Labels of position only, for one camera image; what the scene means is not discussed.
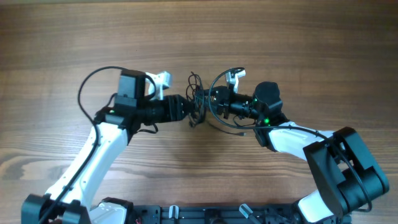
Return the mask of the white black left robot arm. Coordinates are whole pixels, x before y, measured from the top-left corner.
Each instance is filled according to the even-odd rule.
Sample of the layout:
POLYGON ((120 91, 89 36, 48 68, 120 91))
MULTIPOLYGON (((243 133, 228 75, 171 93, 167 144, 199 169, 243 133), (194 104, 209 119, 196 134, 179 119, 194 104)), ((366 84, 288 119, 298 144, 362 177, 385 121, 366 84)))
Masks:
POLYGON ((134 204, 93 198, 106 173, 142 125, 181 121, 193 105, 181 95, 165 96, 170 73, 120 68, 119 86, 94 117, 91 132, 75 160, 43 196, 30 194, 21 207, 22 223, 138 223, 134 204))

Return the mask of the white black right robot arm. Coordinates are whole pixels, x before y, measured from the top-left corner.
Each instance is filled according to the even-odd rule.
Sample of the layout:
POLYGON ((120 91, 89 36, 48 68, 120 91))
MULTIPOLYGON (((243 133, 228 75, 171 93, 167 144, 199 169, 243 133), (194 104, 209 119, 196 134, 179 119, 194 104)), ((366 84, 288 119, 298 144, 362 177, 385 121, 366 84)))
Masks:
POLYGON ((301 223, 341 220, 365 205, 370 211, 372 201, 389 191, 385 173, 355 129, 317 131, 295 124, 283 114, 274 82, 258 84, 252 96, 236 93, 232 85, 198 90, 194 96, 216 117, 253 119, 260 146, 308 163, 317 189, 297 202, 301 223))

